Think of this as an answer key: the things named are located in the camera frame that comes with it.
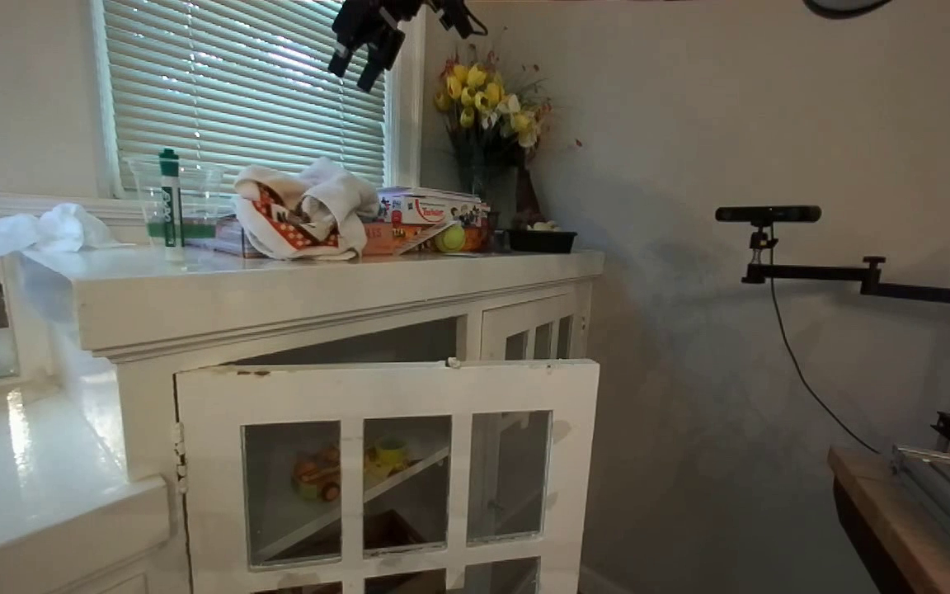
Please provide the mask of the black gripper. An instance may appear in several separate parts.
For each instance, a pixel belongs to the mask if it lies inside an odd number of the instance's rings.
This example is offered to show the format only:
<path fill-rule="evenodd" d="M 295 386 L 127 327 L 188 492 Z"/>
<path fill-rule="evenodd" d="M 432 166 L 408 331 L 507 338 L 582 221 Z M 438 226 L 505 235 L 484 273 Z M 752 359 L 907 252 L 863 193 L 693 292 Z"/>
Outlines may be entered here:
<path fill-rule="evenodd" d="M 366 67 L 356 80 L 363 91 L 397 64 L 399 41 L 389 41 L 405 20 L 418 12 L 421 0 L 344 0 L 332 34 L 335 45 L 328 64 L 332 76 L 345 76 L 356 45 L 366 45 Z"/>

